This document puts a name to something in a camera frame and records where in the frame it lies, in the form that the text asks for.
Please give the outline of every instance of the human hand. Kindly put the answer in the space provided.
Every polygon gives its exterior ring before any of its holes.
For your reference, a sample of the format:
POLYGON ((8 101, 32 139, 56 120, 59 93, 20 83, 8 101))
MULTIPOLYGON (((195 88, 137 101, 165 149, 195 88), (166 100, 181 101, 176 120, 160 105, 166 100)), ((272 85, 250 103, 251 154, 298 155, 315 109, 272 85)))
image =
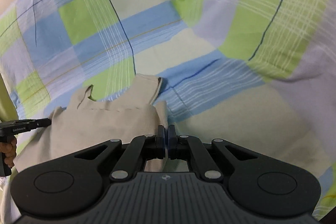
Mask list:
POLYGON ((7 142, 8 143, 0 142, 0 152, 6 155, 6 158, 4 160, 5 164, 7 164, 9 168, 13 168, 14 167, 13 160, 16 157, 17 140, 15 136, 8 136, 7 142))

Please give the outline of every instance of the bed sheet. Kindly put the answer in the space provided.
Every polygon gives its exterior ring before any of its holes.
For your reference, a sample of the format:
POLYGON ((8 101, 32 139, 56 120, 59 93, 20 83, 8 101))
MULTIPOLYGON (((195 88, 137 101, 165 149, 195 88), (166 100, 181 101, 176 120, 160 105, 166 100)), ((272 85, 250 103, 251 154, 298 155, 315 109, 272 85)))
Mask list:
POLYGON ((114 100, 135 73, 159 75, 180 133, 314 173, 320 219, 336 206, 335 20, 336 0, 16 0, 0 17, 0 73, 21 119, 84 85, 114 100))

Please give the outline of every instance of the black handle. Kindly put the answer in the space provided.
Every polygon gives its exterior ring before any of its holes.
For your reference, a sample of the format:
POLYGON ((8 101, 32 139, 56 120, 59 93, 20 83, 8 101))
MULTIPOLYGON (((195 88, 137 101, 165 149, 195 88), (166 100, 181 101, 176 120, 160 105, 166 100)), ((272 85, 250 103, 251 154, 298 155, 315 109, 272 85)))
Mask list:
MULTIPOLYGON (((0 142, 7 143, 7 136, 0 137, 0 142)), ((12 170, 5 164, 6 155, 1 153, 2 161, 0 162, 0 177, 7 177, 12 174, 12 170)))

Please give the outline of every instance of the folded clothing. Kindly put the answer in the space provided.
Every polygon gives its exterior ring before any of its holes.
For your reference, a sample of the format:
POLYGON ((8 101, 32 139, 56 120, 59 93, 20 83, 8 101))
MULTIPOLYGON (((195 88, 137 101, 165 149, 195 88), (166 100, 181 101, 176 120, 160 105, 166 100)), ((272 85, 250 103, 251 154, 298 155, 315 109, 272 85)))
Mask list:
MULTIPOLYGON (((94 102, 93 86, 77 90, 64 110, 50 115, 52 125, 38 131, 14 163, 23 169, 89 148, 110 139, 129 143, 139 135, 156 134, 158 125, 167 127, 166 103, 155 101, 162 79, 136 75, 131 87, 114 101, 94 102)), ((164 161, 148 161, 146 171, 159 172, 164 161)))

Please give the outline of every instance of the yellow sleeve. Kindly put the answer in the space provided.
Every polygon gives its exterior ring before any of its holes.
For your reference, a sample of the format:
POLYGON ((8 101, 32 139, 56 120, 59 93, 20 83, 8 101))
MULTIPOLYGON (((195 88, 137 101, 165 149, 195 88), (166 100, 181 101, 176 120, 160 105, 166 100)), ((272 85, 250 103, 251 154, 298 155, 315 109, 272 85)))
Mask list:
POLYGON ((5 122, 17 119, 16 109, 9 97, 2 76, 0 75, 0 120, 5 122))

